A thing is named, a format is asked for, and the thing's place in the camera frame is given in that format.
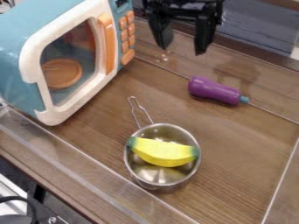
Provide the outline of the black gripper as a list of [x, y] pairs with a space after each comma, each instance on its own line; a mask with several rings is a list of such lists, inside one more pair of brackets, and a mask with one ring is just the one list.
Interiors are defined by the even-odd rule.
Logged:
[[195, 55], [205, 54], [222, 24], [225, 0], [142, 0], [154, 39], [162, 49], [174, 41], [171, 20], [195, 19]]

